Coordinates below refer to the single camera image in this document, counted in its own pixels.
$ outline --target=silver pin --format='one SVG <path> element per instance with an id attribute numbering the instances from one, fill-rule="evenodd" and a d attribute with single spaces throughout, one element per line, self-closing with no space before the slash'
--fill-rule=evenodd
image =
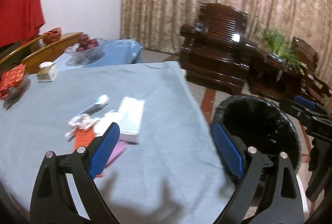
<path id="1" fill-rule="evenodd" d="M 50 159 L 53 156 L 53 152 L 52 151 L 48 151 L 45 156 Z"/>
<path id="2" fill-rule="evenodd" d="M 257 153 L 257 149 L 253 146 L 248 147 L 248 152 L 251 154 L 256 154 Z"/>
<path id="3" fill-rule="evenodd" d="M 280 153 L 280 156 L 281 156 L 283 159 L 288 158 L 288 154 L 285 153 L 285 152 L 281 152 L 281 153 Z"/>
<path id="4" fill-rule="evenodd" d="M 84 146 L 80 146 L 79 148 L 77 148 L 76 150 L 78 153 L 82 154 L 85 152 L 85 147 Z"/>

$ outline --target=glass bowl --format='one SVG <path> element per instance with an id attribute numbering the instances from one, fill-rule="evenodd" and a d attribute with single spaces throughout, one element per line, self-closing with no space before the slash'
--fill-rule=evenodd
<path id="1" fill-rule="evenodd" d="M 96 39 L 98 46 L 77 52 L 76 49 L 79 47 L 79 43 L 74 44 L 71 47 L 65 49 L 65 53 L 71 56 L 71 61 L 76 64 L 88 64 L 93 62 L 101 57 L 104 44 L 106 43 L 105 39 L 98 38 Z"/>

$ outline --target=blue pad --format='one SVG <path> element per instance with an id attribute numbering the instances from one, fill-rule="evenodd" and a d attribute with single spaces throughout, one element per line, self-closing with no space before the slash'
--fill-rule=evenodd
<path id="1" fill-rule="evenodd" d="M 216 124 L 214 139 L 232 174 L 240 180 L 244 176 L 243 158 L 223 128 Z"/>
<path id="2" fill-rule="evenodd" d="M 295 103 L 307 108 L 308 110 L 311 110 L 312 112 L 314 112 L 315 109 L 316 109 L 316 104 L 315 103 L 313 103 L 312 101 L 307 100 L 303 97 L 296 96 L 293 101 Z"/>
<path id="3" fill-rule="evenodd" d="M 111 129 L 108 129 L 103 137 L 104 140 L 91 157 L 89 175 L 92 179 L 95 179 L 96 175 L 103 172 L 105 165 L 120 138 L 120 128 L 118 124 L 114 124 Z"/>

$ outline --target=green plant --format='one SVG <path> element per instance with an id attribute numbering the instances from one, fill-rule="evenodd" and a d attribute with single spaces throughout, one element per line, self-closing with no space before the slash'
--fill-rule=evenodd
<path id="1" fill-rule="evenodd" d="M 302 63 L 294 54 L 294 51 L 288 47 L 285 41 L 285 35 L 277 28 L 265 28 L 260 30 L 261 37 L 265 40 L 269 52 L 285 60 L 285 63 L 294 71 L 301 72 L 304 75 L 303 68 L 306 65 Z"/>

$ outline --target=black trash can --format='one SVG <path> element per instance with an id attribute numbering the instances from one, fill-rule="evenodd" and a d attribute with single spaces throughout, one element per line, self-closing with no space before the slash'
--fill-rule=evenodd
<path id="1" fill-rule="evenodd" d="M 254 96 L 237 95 L 222 101 L 215 111 L 210 125 L 211 135 L 215 124 L 223 123 L 231 135 L 242 139 L 247 147 L 254 146 L 273 161 L 280 152 L 286 152 L 295 172 L 301 163 L 301 145 L 292 121 L 272 102 Z M 218 146 L 220 160 L 232 181 L 238 178 L 228 169 Z M 261 178 L 259 186 L 265 181 Z M 256 197 L 262 194 L 257 190 Z"/>

